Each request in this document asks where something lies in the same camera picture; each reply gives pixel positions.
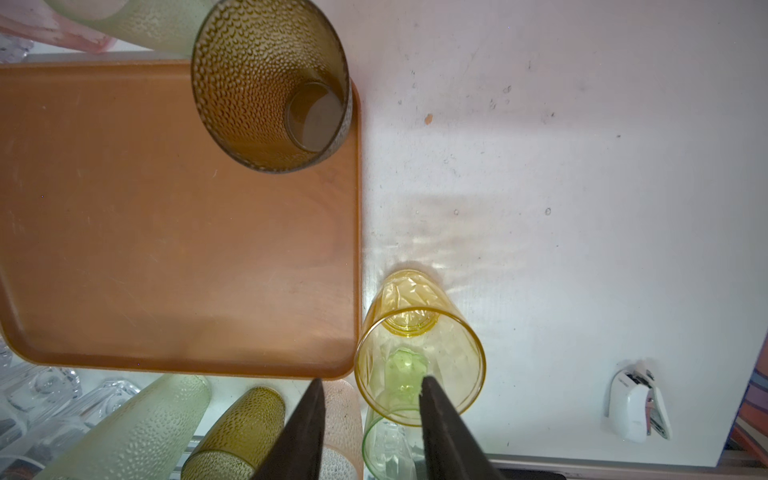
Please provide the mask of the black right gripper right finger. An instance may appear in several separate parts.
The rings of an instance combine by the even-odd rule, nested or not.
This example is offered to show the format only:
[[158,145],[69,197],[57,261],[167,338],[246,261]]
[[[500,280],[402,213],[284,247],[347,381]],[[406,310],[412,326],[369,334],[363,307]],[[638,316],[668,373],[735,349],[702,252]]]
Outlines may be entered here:
[[503,479],[433,376],[422,380],[419,408],[429,479]]

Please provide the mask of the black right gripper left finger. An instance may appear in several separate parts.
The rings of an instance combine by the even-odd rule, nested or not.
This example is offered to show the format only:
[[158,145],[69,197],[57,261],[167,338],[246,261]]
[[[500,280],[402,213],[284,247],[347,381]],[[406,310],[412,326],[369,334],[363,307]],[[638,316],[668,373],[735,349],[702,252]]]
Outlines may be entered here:
[[325,435],[325,392],[313,379],[260,467],[257,479],[318,479]]

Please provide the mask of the bright green faceted glass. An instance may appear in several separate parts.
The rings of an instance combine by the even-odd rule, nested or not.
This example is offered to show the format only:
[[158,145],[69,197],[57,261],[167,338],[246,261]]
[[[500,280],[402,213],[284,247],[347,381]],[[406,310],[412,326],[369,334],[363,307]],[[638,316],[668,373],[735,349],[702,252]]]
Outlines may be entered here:
[[368,408],[362,457],[373,479],[427,479],[422,429],[392,422]]

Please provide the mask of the yellow faceted glass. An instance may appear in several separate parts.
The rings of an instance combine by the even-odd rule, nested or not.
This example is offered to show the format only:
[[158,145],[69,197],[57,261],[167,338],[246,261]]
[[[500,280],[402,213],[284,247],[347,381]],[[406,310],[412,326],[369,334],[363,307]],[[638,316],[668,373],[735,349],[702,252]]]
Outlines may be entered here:
[[432,376],[462,414],[479,397],[486,373],[481,340],[429,275],[406,268],[384,280],[354,362],[358,389],[373,411],[400,425],[421,426],[422,380]]

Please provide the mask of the olive brown textured glass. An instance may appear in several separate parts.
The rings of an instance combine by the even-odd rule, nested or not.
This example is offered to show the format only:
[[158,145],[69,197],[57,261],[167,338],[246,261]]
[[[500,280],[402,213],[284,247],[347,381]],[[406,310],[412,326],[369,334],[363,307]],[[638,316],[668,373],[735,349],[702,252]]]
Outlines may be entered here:
[[311,1],[220,1],[191,61],[201,121],[236,162],[288,173],[340,149],[354,113],[337,32]]

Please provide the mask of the pale green textured glass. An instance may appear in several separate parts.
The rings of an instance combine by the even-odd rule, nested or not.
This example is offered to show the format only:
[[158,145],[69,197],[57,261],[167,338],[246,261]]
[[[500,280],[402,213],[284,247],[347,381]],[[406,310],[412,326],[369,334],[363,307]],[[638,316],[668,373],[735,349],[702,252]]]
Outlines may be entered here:
[[51,0],[56,13],[124,42],[182,57],[192,54],[210,0]]

